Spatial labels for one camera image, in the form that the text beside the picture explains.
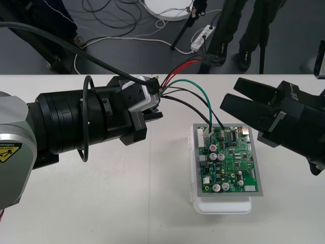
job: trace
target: wire bundle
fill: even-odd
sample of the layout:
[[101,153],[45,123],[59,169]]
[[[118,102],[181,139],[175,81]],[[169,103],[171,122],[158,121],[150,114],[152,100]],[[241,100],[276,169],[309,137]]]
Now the wire bundle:
[[164,89],[166,88],[166,86],[169,84],[169,82],[180,72],[182,72],[183,70],[187,69],[189,66],[191,66],[192,64],[201,62],[202,57],[198,56],[199,58],[194,58],[197,56],[193,56],[190,59],[187,59],[184,63],[182,63],[181,65],[179,65],[178,67],[176,67],[163,81],[163,83],[161,84],[160,88]]

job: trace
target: white tabletop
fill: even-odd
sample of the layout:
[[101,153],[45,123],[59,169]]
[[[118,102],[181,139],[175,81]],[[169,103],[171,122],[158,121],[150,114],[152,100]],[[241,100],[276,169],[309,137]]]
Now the white tabletop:
[[[93,75],[96,86],[111,75]],[[238,77],[272,86],[282,80],[318,95],[325,83],[297,75],[180,75],[208,94],[223,123],[239,121],[221,111]],[[0,76],[1,90],[32,102],[39,93],[81,89],[84,76]],[[188,84],[178,86],[189,88]],[[208,116],[191,94],[173,94]],[[147,139],[125,147],[119,140],[90,147],[83,163],[76,151],[32,172],[19,204],[6,209],[0,243],[323,243],[325,175],[313,176],[302,156],[270,148],[254,133],[263,197],[249,215],[204,216],[189,201],[187,133],[202,119],[162,100],[164,117],[148,124]]]

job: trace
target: white round base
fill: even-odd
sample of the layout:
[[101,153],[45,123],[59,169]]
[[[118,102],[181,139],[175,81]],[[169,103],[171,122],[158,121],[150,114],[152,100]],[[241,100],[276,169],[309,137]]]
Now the white round base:
[[189,17],[189,13],[187,13],[186,10],[177,10],[177,9],[186,9],[187,7],[192,5],[192,0],[143,0],[143,1],[144,4],[146,5],[146,9],[150,14],[154,15],[158,19],[166,20],[166,21],[178,21],[182,19],[187,19]]

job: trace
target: circuit board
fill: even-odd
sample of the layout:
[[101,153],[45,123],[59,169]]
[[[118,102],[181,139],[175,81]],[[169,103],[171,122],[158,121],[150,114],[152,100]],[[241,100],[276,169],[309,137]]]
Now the circuit board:
[[258,192],[254,158],[246,126],[197,127],[203,193]]

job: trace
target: black pole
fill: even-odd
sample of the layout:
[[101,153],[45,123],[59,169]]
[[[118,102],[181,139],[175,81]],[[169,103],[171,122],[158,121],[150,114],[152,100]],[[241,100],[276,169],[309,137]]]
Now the black pole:
[[259,46],[261,48],[261,52],[259,54],[260,75],[264,74],[265,52],[268,43],[269,11],[270,11],[270,2],[265,1],[263,3],[263,10],[262,10],[261,33],[259,35]]
[[185,31],[187,30],[188,27],[188,23],[189,23],[189,19],[192,18],[191,16],[188,18],[186,24],[183,26],[183,29],[181,30],[181,32],[178,34],[178,36],[176,37],[174,43],[171,45],[171,49],[174,50],[175,46],[177,45],[178,41],[182,38],[183,34],[185,33]]

